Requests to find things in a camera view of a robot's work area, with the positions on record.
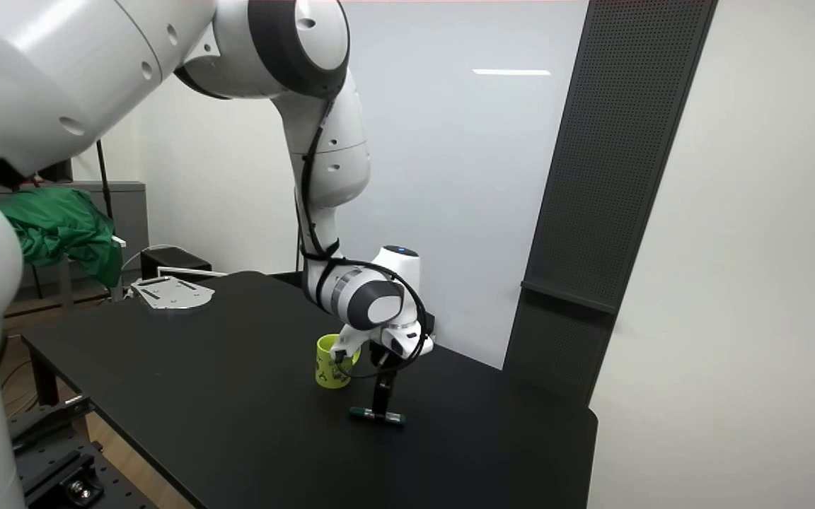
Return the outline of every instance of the green cloth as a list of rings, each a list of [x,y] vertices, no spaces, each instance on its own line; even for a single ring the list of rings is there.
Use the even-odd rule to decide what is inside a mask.
[[[123,274],[123,249],[112,222],[95,202],[72,187],[38,187],[0,205],[13,222],[24,259],[52,267],[64,259],[79,264],[95,281],[115,290]]]

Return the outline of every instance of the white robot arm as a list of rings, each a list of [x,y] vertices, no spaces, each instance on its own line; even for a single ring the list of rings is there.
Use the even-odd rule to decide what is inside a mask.
[[[344,262],[337,245],[335,211],[368,185],[348,45],[337,0],[0,0],[0,187],[85,151],[173,71],[218,100],[266,96],[297,178],[306,294],[345,322],[337,355],[375,344],[412,362],[433,349],[419,259]],[[0,218],[0,315],[18,281]],[[4,410],[0,506],[24,506]]]

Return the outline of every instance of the yellow-green object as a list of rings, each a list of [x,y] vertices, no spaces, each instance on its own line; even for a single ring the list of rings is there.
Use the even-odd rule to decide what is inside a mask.
[[[344,362],[332,359],[332,349],[341,334],[327,334],[318,341],[318,385],[327,390],[341,390],[352,385],[354,365],[359,362],[359,352]]]

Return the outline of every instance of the floor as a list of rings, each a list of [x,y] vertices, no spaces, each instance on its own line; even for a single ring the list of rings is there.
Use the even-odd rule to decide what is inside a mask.
[[[61,320],[61,308],[52,311],[34,311],[7,320],[7,359],[0,368],[0,385],[4,385],[4,404],[8,420],[31,410],[38,404],[34,390],[34,372],[30,359],[30,349],[20,344],[20,331],[25,325],[38,325],[45,320]],[[68,385],[61,385],[61,396],[72,396],[74,390]],[[123,437],[116,437],[96,413],[88,416],[88,433],[91,443],[103,445],[103,455],[124,476],[130,478],[160,509],[190,509],[180,491],[173,491],[143,455],[127,448]]]

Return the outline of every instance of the black table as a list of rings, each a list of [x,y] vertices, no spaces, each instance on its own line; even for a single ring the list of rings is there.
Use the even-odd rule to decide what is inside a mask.
[[[594,416],[444,349],[412,365],[393,410],[348,420],[371,379],[315,385],[341,325],[263,274],[214,281],[198,311],[139,300],[30,331],[34,359],[85,393],[192,503],[215,509],[584,509]]]

